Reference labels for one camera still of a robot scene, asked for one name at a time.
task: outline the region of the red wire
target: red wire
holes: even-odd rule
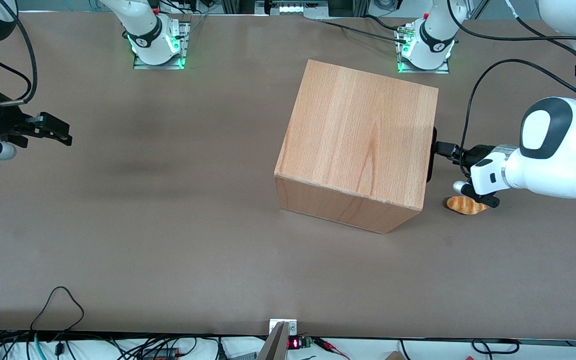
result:
[[[346,354],[345,354],[345,353],[343,353],[342,351],[339,351],[339,350],[337,350],[337,349],[334,349],[334,351],[336,351],[336,353],[335,353],[335,354],[337,354],[337,355],[341,355],[341,356],[343,356],[344,358],[346,358],[346,359],[350,360],[350,358],[348,357],[348,355],[346,355]]]
[[[345,353],[343,353],[342,351],[340,351],[338,348],[336,348],[336,347],[335,347],[333,344],[331,344],[330,342],[326,342],[326,347],[329,348],[329,350],[336,351],[334,354],[341,355],[341,356],[343,356],[344,358],[350,360],[350,357],[348,357],[348,355],[346,355]]]

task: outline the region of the croissant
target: croissant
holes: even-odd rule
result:
[[[478,203],[468,196],[453,196],[446,201],[446,207],[459,214],[475,215],[488,209],[484,203]]]

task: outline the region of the wooden cube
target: wooden cube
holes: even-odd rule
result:
[[[437,92],[309,60],[274,169],[279,205],[377,233],[421,212]]]

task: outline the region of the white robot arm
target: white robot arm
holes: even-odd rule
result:
[[[467,16],[466,2],[450,0],[450,5],[455,18],[463,22]],[[459,30],[450,16],[446,0],[433,0],[427,17],[418,18],[406,27],[412,29],[413,35],[404,37],[408,43],[401,55],[423,70],[437,69],[446,61]]]
[[[119,18],[132,50],[149,65],[160,65],[181,51],[179,20],[155,14],[146,0],[100,0]]]
[[[541,0],[539,11],[554,30],[576,36],[576,1]],[[576,50],[576,40],[571,45]],[[523,116],[519,146],[478,145],[462,162],[470,169],[469,182],[453,188],[492,207],[499,204],[494,193],[510,188],[576,199],[576,98],[538,101]]]

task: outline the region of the table surface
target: table surface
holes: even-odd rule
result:
[[[388,41],[298,16],[210,16],[185,70],[145,71],[110,13],[21,19],[39,69],[23,109],[67,121],[74,141],[31,139],[0,162],[0,329],[27,329],[64,285],[86,310],[77,330],[263,334],[290,317],[329,337],[576,339],[576,200],[507,190],[462,216],[442,207],[462,176],[438,157],[423,212],[381,235],[279,209],[273,179],[308,59],[438,87],[438,138],[456,142],[487,66],[519,57],[572,81],[559,48],[460,34],[450,75],[400,74]],[[0,61],[30,73],[18,31]],[[0,69],[0,91],[23,85]],[[516,144],[526,109],[553,95],[571,96],[527,66],[492,71],[466,145]],[[60,293],[38,328],[77,317]]]

